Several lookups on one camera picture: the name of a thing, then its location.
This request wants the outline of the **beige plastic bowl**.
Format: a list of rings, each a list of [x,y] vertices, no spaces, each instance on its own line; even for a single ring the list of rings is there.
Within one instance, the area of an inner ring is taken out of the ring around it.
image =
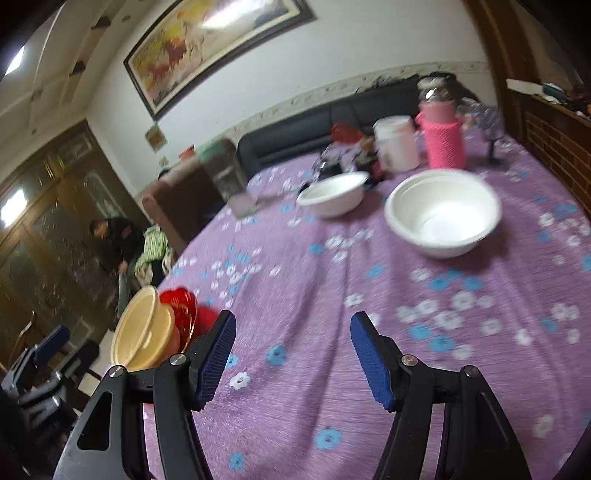
[[[159,300],[152,286],[140,289],[127,304],[110,347],[112,365],[128,371],[159,366],[179,352],[180,334],[172,308]]]

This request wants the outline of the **large white paper bowl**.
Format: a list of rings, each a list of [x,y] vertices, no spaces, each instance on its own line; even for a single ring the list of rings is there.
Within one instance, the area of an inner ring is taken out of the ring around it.
[[[415,174],[385,204],[385,218],[401,239],[434,259],[460,257],[499,225],[502,203],[479,176],[457,169]]]

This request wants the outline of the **small white paper bowl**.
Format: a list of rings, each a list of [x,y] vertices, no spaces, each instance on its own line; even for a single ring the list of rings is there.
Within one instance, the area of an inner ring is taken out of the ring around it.
[[[356,209],[365,196],[367,172],[349,172],[319,180],[297,196],[297,206],[308,208],[315,218],[332,219]]]

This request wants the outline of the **wooden glass-door cabinet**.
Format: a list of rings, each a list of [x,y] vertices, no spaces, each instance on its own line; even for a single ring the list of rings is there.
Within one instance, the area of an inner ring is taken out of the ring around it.
[[[68,349],[100,340],[115,318],[117,264],[89,232],[93,219],[148,221],[114,172],[87,122],[31,155],[1,184],[1,366],[21,331],[28,342],[55,326]]]

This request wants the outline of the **large red scalloped plate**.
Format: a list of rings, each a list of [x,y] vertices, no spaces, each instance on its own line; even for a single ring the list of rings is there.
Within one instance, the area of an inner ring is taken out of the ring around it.
[[[180,334],[182,352],[197,337],[207,335],[218,317],[217,311],[199,304],[197,297],[183,287],[161,292],[159,300],[173,310],[174,324]]]

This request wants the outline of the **seated person in black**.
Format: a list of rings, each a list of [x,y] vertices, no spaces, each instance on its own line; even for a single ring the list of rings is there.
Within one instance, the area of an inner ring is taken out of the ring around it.
[[[116,319],[119,320],[132,295],[134,267],[143,251],[143,231],[125,217],[111,217],[92,220],[89,232],[95,239],[108,246],[116,260]]]

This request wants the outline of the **purple floral tablecloth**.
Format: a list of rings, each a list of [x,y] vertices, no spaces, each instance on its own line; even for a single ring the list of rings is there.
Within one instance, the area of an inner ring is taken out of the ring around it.
[[[235,344],[214,400],[194,417],[217,479],[369,479],[393,418],[377,403],[349,322],[423,362],[484,374],[536,479],[553,477],[590,419],[590,224],[567,190],[513,140],[506,171],[476,166],[498,193],[497,230],[439,262],[389,228],[367,193],[334,221],[297,206],[305,155],[256,174],[270,206],[222,210],[181,253],[163,289],[229,309]]]

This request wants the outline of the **green patterned cloth bag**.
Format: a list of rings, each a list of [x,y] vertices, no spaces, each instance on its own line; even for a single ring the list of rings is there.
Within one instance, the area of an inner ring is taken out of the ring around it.
[[[134,266],[134,276],[140,287],[157,287],[168,275],[174,262],[174,251],[158,225],[143,234],[143,249]]]

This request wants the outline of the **clear green-lidded water bottle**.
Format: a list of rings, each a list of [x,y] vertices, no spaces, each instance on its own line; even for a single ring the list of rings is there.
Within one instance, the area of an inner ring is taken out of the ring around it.
[[[197,149],[197,158],[235,218],[256,213],[256,199],[247,190],[235,143],[224,137],[214,139]]]

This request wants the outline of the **black gear device right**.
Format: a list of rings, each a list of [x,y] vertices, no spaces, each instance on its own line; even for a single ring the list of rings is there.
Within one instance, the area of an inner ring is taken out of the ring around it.
[[[356,170],[366,172],[369,175],[367,184],[377,186],[384,181],[386,175],[377,156],[373,137],[363,137],[359,142],[360,153],[356,155]]]

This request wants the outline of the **black gear device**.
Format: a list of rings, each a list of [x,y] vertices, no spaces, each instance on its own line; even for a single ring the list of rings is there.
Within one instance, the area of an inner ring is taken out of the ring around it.
[[[322,157],[318,159],[318,180],[323,180],[344,173],[339,158]]]
[[[386,175],[377,156],[373,137],[363,137],[359,142],[360,153],[356,155],[356,170],[366,172],[369,175],[367,184],[377,186],[384,181]]]

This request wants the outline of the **white plastic jar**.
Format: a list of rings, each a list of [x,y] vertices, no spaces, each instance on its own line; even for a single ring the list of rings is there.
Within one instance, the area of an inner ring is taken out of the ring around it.
[[[404,173],[420,166],[413,119],[408,115],[378,120],[374,139],[382,167],[389,173]]]

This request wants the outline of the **black gear device left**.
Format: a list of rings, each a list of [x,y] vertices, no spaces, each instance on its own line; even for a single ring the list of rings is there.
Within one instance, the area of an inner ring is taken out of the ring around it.
[[[318,159],[318,180],[323,180],[344,173],[339,158],[322,157]]]

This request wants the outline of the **black phone stand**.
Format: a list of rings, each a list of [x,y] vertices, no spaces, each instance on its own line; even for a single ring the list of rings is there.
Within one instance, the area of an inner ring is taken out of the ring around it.
[[[491,167],[500,168],[503,162],[496,157],[495,145],[505,135],[502,114],[496,107],[480,104],[475,112],[476,125],[488,145],[486,159]]]

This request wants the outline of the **brick-pattern side counter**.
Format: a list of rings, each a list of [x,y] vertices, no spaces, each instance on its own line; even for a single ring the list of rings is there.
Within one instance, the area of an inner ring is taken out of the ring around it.
[[[514,90],[508,101],[506,126],[556,179],[585,215],[590,214],[590,122],[538,96]]]

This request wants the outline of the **pink knit-sleeved thermos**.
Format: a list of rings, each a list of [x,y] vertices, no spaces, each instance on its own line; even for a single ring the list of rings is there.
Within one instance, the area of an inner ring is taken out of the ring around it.
[[[418,82],[418,88],[420,113],[416,121],[424,133],[429,167],[465,169],[462,122],[446,80],[426,77]]]

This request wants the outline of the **red plastic bag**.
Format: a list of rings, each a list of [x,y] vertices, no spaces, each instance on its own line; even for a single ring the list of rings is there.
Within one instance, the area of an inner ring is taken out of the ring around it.
[[[331,138],[334,143],[355,145],[365,138],[365,133],[344,122],[336,122],[332,126]]]

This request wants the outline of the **black leather sofa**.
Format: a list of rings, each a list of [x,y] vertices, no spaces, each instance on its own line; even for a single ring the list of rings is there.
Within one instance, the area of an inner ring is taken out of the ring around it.
[[[419,113],[420,75],[374,85],[253,130],[238,141],[238,161],[247,178],[274,165],[318,152],[332,143],[332,126],[342,122],[369,134],[374,123]]]

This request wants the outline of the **framed horse painting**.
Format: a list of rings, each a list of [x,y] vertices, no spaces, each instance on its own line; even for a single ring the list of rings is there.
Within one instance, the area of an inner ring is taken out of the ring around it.
[[[306,1],[174,1],[124,67],[152,120],[249,50],[315,20]]]

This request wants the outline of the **small wall plaque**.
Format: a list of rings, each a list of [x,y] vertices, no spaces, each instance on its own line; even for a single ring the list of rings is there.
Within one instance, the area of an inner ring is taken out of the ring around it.
[[[146,131],[145,139],[153,152],[158,152],[167,143],[166,137],[157,123]]]

